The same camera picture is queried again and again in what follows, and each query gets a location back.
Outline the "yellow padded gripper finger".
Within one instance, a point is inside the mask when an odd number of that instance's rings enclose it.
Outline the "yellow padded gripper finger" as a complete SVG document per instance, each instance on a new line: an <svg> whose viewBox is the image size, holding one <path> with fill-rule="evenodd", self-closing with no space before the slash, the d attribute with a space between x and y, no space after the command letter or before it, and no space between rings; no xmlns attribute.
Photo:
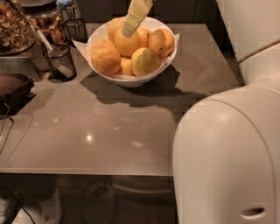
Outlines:
<svg viewBox="0 0 280 224"><path fill-rule="evenodd" d="M131 0L125 23L122 27L122 34L130 38L142 21L147 17L153 6L152 0Z"/></svg>

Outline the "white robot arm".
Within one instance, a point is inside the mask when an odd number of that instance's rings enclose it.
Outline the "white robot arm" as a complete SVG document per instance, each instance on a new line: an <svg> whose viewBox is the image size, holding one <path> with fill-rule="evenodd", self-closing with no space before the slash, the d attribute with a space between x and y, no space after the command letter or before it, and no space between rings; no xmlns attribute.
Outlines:
<svg viewBox="0 0 280 224"><path fill-rule="evenodd" d="M280 0L216 0L243 87L194 104L172 153L179 224L280 224Z"/></svg>

